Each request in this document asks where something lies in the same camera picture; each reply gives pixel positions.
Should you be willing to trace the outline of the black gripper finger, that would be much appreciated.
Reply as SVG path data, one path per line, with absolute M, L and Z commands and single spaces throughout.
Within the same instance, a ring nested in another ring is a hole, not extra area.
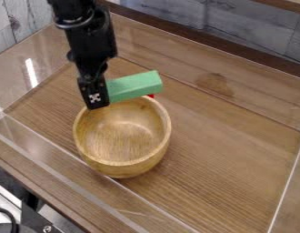
M 103 76 L 93 79 L 78 77 L 77 84 L 83 102 L 89 110 L 94 110 L 110 105 Z

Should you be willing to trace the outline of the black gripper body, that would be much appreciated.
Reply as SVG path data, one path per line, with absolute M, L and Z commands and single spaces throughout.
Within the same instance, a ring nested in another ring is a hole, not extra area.
M 115 34 L 106 8 L 97 8 L 86 25 L 65 31 L 73 62 L 81 76 L 97 77 L 117 56 Z

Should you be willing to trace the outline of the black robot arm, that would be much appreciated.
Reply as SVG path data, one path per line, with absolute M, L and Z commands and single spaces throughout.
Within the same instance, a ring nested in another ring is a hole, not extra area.
M 117 56 L 115 34 L 106 7 L 95 0 L 47 0 L 54 25 L 63 31 L 75 65 L 79 93 L 89 110 L 110 105 L 103 73 Z

